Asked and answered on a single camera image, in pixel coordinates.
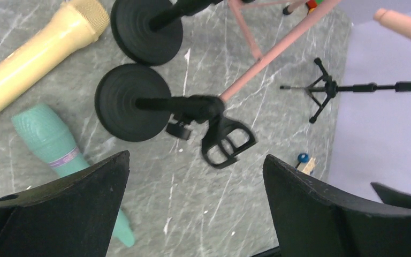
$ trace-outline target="purple band on microphone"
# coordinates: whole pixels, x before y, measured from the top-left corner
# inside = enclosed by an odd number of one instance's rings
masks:
[[[79,148],[76,146],[73,150],[71,150],[68,154],[66,154],[65,156],[48,163],[48,165],[50,165],[51,168],[57,168],[60,167],[66,163],[68,163],[69,161],[75,159],[75,157],[77,157],[77,155],[79,154]]]

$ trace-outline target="white wall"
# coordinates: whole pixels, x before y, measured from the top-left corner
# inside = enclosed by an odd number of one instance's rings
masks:
[[[411,41],[373,21],[354,26],[344,83],[403,80],[411,80]],[[370,182],[411,193],[410,93],[341,93],[328,182],[377,201]]]
[[[411,0],[342,0],[339,7],[355,25],[359,25],[371,21],[379,8],[402,13],[411,12]]]

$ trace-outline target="black disc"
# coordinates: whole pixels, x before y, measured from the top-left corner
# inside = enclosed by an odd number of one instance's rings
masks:
[[[117,138],[141,142],[158,135],[168,124],[168,111],[136,108],[138,98],[171,98],[164,79],[141,64],[125,64],[109,71],[95,92],[95,111],[103,127]]]
[[[180,19],[158,32],[149,21],[170,8],[170,0],[116,0],[111,10],[111,29],[121,50],[135,62],[156,66],[174,58],[184,30]]]

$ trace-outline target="gray marble floor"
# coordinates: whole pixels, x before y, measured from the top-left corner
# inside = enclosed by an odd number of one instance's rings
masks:
[[[60,0],[0,0],[0,61],[48,23]],[[108,11],[113,0],[102,0]],[[282,6],[246,10],[263,51],[305,15],[289,17]],[[0,113],[0,196],[56,179],[16,135],[10,117],[37,103],[47,103],[70,127],[90,163],[118,151],[131,153],[131,174],[123,210],[136,236],[132,248],[112,239],[108,256],[250,256],[277,244],[262,179],[262,163],[273,154],[295,165],[300,152],[317,158],[315,176],[326,180],[339,99],[315,125],[308,118],[317,106],[303,92],[281,92],[280,84],[305,86],[319,76],[320,57],[340,81],[344,73],[351,23],[333,10],[288,48],[227,103],[227,115],[253,128],[258,144],[223,170],[199,155],[204,126],[186,142],[161,133],[142,143],[112,137],[98,122],[94,93],[101,77],[132,62],[115,44],[111,29],[77,51]],[[155,68],[175,95],[219,94],[254,60],[225,4],[184,19],[184,42],[178,56]]]

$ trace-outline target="pink rod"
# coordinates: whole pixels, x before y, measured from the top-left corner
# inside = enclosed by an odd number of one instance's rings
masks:
[[[227,88],[220,98],[223,102],[229,100],[236,94],[246,83],[252,80],[260,71],[267,67],[275,58],[277,58],[286,48],[295,42],[303,33],[309,30],[329,11],[331,11],[341,0],[324,0],[314,12],[306,16],[297,26],[295,26],[284,38],[282,38],[270,51],[249,68],[240,78],[238,78],[229,88]]]
[[[251,49],[252,55],[254,56],[254,58],[256,58],[256,60],[260,60],[262,58],[262,52],[257,46],[257,43],[254,40],[254,37],[249,30],[242,13],[240,12],[240,7],[242,6],[241,0],[228,0],[227,2],[229,7],[231,8],[231,11],[234,13],[237,24],[239,25],[240,30],[242,30],[245,40],[247,41]]]
[[[294,2],[294,3],[292,3],[292,4],[290,4],[288,7],[287,7],[287,10],[288,10],[288,12],[290,12],[290,13],[292,13],[293,11],[295,11],[295,9],[297,9],[298,7],[300,7],[302,4],[305,4],[306,2],[308,2],[309,0],[299,0],[299,1],[296,1],[296,2]]]
[[[411,17],[393,10],[379,9],[374,19],[382,26],[411,39]]]
[[[289,2],[291,2],[291,0],[276,1],[276,2],[263,3],[263,4],[244,4],[240,8],[241,9],[246,9],[246,8],[265,7],[265,6],[276,5],[276,4],[285,4],[285,3],[289,3]]]

